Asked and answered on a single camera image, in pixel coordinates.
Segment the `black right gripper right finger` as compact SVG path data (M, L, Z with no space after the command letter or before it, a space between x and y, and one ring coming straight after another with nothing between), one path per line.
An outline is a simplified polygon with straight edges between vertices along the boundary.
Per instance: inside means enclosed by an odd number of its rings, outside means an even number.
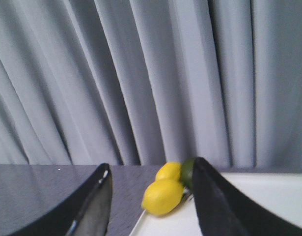
M193 163L192 193L204 236L302 236L302 228L260 206L202 157Z

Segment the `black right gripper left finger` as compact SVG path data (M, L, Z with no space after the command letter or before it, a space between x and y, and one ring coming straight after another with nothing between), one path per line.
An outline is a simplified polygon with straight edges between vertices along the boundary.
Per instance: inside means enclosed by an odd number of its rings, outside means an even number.
M112 175L99 165L80 187L42 217L12 236L104 236L112 202Z

